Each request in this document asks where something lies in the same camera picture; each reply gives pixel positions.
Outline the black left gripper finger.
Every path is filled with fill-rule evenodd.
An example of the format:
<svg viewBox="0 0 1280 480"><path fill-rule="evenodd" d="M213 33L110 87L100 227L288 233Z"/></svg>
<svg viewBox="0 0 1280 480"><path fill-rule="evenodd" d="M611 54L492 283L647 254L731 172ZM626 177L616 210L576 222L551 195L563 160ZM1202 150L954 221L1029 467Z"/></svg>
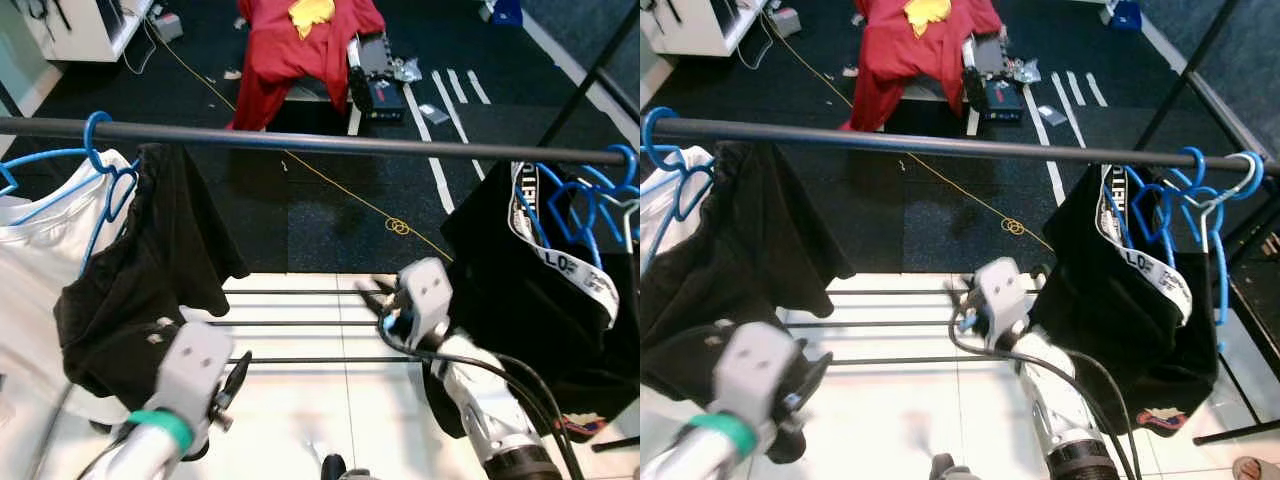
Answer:
<svg viewBox="0 0 1280 480"><path fill-rule="evenodd" d="M797 353L790 367L790 410L797 412L817 392L827 370L835 361L832 352L817 360Z"/></svg>
<svg viewBox="0 0 1280 480"><path fill-rule="evenodd" d="M232 371L227 375L224 385L221 388L221 407L228 410L230 403L238 396L241 388L244 384L244 379L248 374L250 365L252 362L253 355L251 352L244 352L236 362Z"/></svg>

